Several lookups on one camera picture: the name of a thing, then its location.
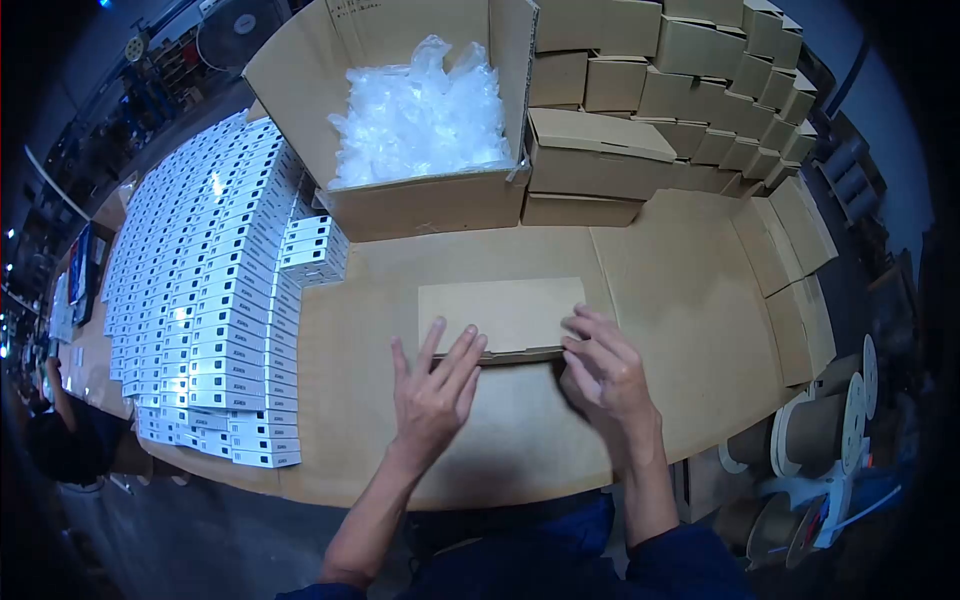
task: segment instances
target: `table surface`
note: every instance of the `table surface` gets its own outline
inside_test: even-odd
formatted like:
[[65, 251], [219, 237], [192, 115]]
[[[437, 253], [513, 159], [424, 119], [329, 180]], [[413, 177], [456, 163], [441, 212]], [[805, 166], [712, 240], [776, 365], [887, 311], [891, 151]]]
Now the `table surface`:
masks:
[[[350, 506], [395, 434], [389, 350], [417, 349], [421, 285], [578, 276], [587, 302], [615, 315], [644, 357], [664, 419], [668, 460], [681, 460], [775, 411], [776, 343], [756, 279], [729, 221], [733, 199], [663, 195], [629, 228], [507, 228], [353, 244], [347, 280], [303, 290], [298, 342], [302, 464], [234, 465], [141, 440], [194, 474], [299, 502]], [[122, 417], [131, 407], [108, 380], [105, 307], [61, 351], [64, 381]], [[467, 426], [418, 486], [412, 509], [519, 504], [613, 481], [605, 439], [570, 408], [556, 366], [482, 371]]]

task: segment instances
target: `fan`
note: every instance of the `fan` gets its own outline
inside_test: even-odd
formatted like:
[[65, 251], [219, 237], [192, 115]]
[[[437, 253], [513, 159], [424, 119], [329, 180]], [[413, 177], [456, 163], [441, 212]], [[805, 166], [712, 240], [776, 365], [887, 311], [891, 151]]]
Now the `fan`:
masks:
[[283, 23], [275, 0], [220, 0], [208, 6], [197, 31], [197, 50], [220, 71], [242, 71]]

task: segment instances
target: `person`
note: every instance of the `person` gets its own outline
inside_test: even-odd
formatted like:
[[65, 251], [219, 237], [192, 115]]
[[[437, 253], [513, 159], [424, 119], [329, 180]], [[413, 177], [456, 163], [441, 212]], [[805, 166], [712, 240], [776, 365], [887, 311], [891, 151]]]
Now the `person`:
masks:
[[[27, 452], [40, 472], [54, 481], [80, 486], [91, 485], [108, 472], [137, 475], [143, 484], [155, 474], [166, 475], [186, 485], [189, 473], [147, 454], [129, 421], [64, 390], [59, 358], [48, 358], [46, 371], [53, 410], [28, 420], [24, 432]], [[43, 380], [39, 373], [37, 380]]]
[[[647, 391], [637, 350], [614, 321], [582, 304], [563, 325], [580, 338], [563, 337], [564, 391], [579, 395], [596, 409], [594, 414], [609, 418], [624, 443], [619, 476], [630, 559], [626, 580], [617, 576], [612, 559], [601, 558], [614, 507], [609, 494], [594, 491], [565, 499], [565, 508], [546, 520], [527, 518], [510, 527], [501, 523], [487, 527], [487, 535], [422, 531], [431, 515], [440, 520], [434, 522], [455, 530], [458, 521], [472, 519], [461, 512], [410, 514], [407, 533], [428, 543], [414, 544], [420, 566], [410, 588], [398, 597], [752, 597], [723, 542], [709, 529], [681, 525], [677, 518], [662, 420]], [[487, 338], [470, 325], [431, 370], [444, 327], [443, 319], [433, 323], [413, 367], [400, 341], [392, 340], [396, 437], [327, 547], [319, 582], [278, 594], [278, 600], [366, 597], [411, 493], [469, 417], [480, 374], [477, 362]], [[449, 544], [429, 543], [435, 540]]]

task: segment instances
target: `blue shirt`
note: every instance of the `blue shirt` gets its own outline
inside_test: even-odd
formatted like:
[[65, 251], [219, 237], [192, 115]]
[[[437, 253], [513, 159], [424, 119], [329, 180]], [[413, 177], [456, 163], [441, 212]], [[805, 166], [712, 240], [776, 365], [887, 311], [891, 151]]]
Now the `blue shirt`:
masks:
[[[626, 580], [601, 555], [609, 496], [559, 519], [436, 555], [397, 598], [753, 598], [743, 570], [709, 529], [682, 525], [628, 551]], [[315, 584], [277, 600], [362, 600], [345, 584]]]

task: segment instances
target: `plastic bag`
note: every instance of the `plastic bag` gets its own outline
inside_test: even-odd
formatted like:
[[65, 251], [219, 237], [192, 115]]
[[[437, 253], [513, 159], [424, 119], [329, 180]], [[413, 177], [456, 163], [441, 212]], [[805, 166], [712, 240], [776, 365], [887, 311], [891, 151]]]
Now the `plastic bag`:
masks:
[[347, 116], [327, 117], [341, 141], [327, 189], [513, 166], [486, 49], [472, 42], [446, 73], [450, 48], [428, 36], [410, 64], [347, 71]]

